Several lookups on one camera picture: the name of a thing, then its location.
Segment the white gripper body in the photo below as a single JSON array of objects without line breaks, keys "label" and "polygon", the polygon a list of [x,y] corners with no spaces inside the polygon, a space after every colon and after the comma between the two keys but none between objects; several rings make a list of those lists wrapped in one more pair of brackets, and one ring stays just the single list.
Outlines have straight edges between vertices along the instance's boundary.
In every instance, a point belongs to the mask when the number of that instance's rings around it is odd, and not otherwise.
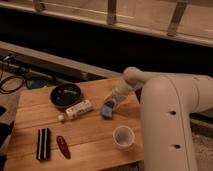
[{"label": "white gripper body", "polygon": [[112,88],[111,92],[106,96],[105,102],[113,102],[113,108],[117,108],[122,101],[131,93],[133,87],[126,82],[120,82]]}]

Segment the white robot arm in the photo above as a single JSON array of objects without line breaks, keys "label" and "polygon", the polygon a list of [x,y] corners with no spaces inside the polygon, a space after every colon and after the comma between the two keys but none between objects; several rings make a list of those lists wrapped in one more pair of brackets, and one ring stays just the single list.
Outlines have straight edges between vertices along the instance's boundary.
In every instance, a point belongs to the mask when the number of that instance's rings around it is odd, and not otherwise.
[{"label": "white robot arm", "polygon": [[213,78],[128,67],[108,98],[120,103],[137,89],[144,171],[198,171],[190,115],[213,108]]}]

